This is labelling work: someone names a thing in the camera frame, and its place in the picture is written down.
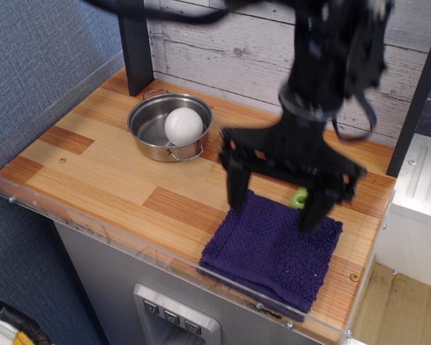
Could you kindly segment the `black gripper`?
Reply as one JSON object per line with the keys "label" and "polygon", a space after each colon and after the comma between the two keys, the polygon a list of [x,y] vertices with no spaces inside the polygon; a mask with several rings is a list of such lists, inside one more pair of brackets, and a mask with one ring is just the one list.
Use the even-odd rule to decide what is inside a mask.
{"label": "black gripper", "polygon": [[219,160],[228,173],[230,207],[240,212],[252,172],[308,189],[299,230],[318,230],[335,203],[351,200],[367,170],[331,148],[324,140],[325,124],[304,120],[289,111],[264,128],[225,127]]}

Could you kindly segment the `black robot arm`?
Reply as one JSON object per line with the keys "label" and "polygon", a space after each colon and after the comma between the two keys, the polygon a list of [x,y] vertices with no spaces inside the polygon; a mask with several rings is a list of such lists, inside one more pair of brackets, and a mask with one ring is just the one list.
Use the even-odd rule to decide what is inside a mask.
{"label": "black robot arm", "polygon": [[376,114],[365,90],[378,86],[386,64],[384,33],[391,1],[287,1],[295,12],[295,59],[279,91],[280,120],[266,128],[224,128],[219,160],[228,203],[240,211],[252,173],[307,188],[299,228],[314,232],[335,204],[350,201],[366,169],[324,140],[347,98]]}

